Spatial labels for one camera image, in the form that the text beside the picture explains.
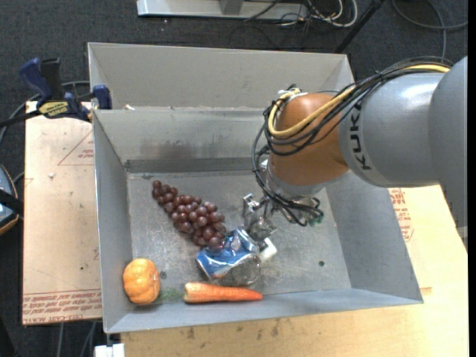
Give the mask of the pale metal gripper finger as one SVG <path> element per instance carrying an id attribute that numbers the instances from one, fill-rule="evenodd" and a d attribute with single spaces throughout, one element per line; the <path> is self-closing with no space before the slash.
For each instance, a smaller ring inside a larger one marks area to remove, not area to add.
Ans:
<path id="1" fill-rule="evenodd" d="M 260 216 L 252 225 L 252 239 L 263 241 L 277 230 L 270 219 Z"/>
<path id="2" fill-rule="evenodd" d="M 244 228 L 249 230 L 260 218 L 260 203 L 249 193 L 242 199 L 242 217 Z"/>

